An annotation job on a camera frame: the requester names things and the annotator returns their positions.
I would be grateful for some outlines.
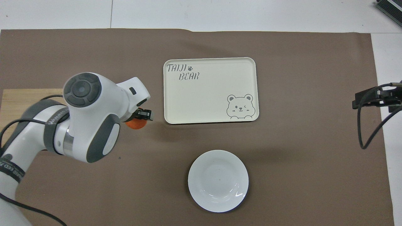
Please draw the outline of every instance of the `cartoon bear face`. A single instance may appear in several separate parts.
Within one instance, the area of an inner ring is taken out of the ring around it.
[[[252,116],[255,114],[255,108],[251,101],[252,96],[250,94],[247,94],[244,97],[235,97],[234,95],[229,95],[229,105],[226,113],[231,119],[252,118]]]

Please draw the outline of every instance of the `gray circular joint cap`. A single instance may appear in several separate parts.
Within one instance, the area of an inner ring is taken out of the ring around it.
[[[102,85],[98,76],[92,73],[77,74],[64,86],[64,99],[74,107],[86,107],[100,96]]]

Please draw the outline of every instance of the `white tray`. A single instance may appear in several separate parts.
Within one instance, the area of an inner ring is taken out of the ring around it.
[[[163,75],[170,124],[254,121],[259,115],[251,58],[168,60]]]

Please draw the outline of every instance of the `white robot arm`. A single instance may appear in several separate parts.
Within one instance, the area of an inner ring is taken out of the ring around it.
[[[18,183],[40,150],[96,162],[114,147],[120,122],[152,120],[150,110],[139,108],[150,95],[136,77],[115,84],[96,73],[77,74],[64,85],[63,97],[67,106],[45,99],[28,108],[0,149],[2,225],[31,225],[10,202],[15,199]]]

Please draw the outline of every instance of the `white plate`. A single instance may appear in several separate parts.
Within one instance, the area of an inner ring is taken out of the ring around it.
[[[221,213],[243,201],[248,189],[248,173],[234,154],[212,150],[200,155],[191,165],[188,183],[198,205]]]

